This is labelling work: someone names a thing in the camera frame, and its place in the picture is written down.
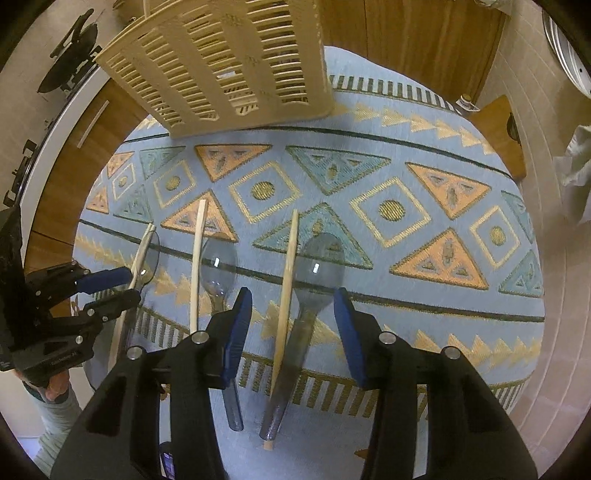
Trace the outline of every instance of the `wooden cabinet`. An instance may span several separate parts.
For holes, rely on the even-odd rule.
[[[92,100],[68,136],[43,188],[27,245],[26,271],[72,259],[78,220],[93,183],[146,115],[113,80]]]
[[[326,45],[396,70],[455,102],[478,98],[505,22],[473,0],[319,0]]]

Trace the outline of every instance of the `beige laundry basket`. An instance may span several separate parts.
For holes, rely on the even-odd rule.
[[[96,62],[172,137],[318,118],[333,106],[315,0],[168,0]]]

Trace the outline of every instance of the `orange triangle pattern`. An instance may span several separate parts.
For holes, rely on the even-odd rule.
[[[134,152],[116,153],[107,162],[107,177],[111,178],[113,173],[121,168],[121,166],[129,160]]]
[[[390,273],[478,290],[488,289],[488,283],[453,228],[390,267]]]
[[[218,181],[270,148],[271,145],[256,144],[195,145],[195,152],[211,181]]]
[[[226,214],[211,190],[206,191],[176,213],[173,213],[170,217],[162,221],[160,226],[179,232],[194,234],[197,207],[199,206],[199,200],[202,198],[207,199],[207,218],[205,220],[203,234],[234,243],[238,242],[238,236],[232,228],[230,220],[226,217]]]
[[[407,163],[437,203],[453,220],[480,201],[491,189],[476,180],[467,179],[448,171]]]
[[[109,214],[109,198],[107,197],[106,186],[96,192],[96,195],[88,202],[86,208],[88,210],[94,210],[95,212]]]

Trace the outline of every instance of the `wooden chopstick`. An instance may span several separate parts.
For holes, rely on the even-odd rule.
[[[197,218],[195,219],[195,242],[193,243],[193,260],[191,261],[191,297],[189,305],[189,333],[199,329],[199,264],[201,263],[201,243],[207,218],[207,199],[199,200]]]
[[[283,270],[283,283],[281,285],[281,300],[279,304],[279,319],[277,322],[277,334],[275,336],[275,354],[273,355],[273,372],[271,374],[271,394],[275,388],[275,382],[285,351],[285,342],[287,340],[287,326],[290,317],[291,307],[291,285],[294,276],[294,263],[297,253],[297,232],[300,216],[297,209],[291,214],[290,239],[287,245],[287,255],[285,256],[285,268]],[[265,440],[263,444],[265,450],[273,450],[273,441]]]
[[[146,252],[148,251],[148,247],[150,246],[150,241],[152,240],[152,235],[156,231],[156,227],[153,223],[150,223],[146,227],[146,231],[144,232],[144,236],[139,243],[139,247],[137,252],[135,253],[135,258],[133,263],[131,264],[131,282],[129,283],[129,288],[135,288],[138,277],[139,277],[139,269],[144,264],[144,260],[146,258]],[[119,359],[119,345],[121,341],[121,333],[123,332],[123,325],[125,324],[125,317],[127,315],[127,310],[124,310],[119,318],[115,321],[115,327],[113,329],[113,337],[111,339],[111,349],[109,351],[109,362],[107,364],[107,373],[111,371],[111,369],[117,363]]]

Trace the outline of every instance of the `patterned rug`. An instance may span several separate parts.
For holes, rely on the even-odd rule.
[[[258,437],[294,208],[300,247],[321,232],[341,240],[343,286],[358,310],[418,348],[460,348],[507,410],[540,353],[537,245],[501,159],[422,85],[338,48],[326,49],[326,61],[332,116],[177,140],[148,117],[96,179],[80,218],[74,257],[92,270],[131,265],[146,223],[158,226],[160,264],[135,328],[148,350],[188,333],[200,198],[209,200],[205,235],[236,244],[239,275],[229,301],[246,286],[255,308],[238,374],[244,432],[229,430],[220,392],[211,393],[231,478],[358,478],[369,442],[376,392],[350,379],[332,307],[317,317],[273,452]],[[204,327],[210,306],[203,291],[200,297]],[[294,296],[292,318],[297,310]],[[110,334],[95,346],[91,382],[100,382]],[[422,387],[417,405],[418,475],[427,448]],[[167,409],[168,400],[163,440],[170,438]]]

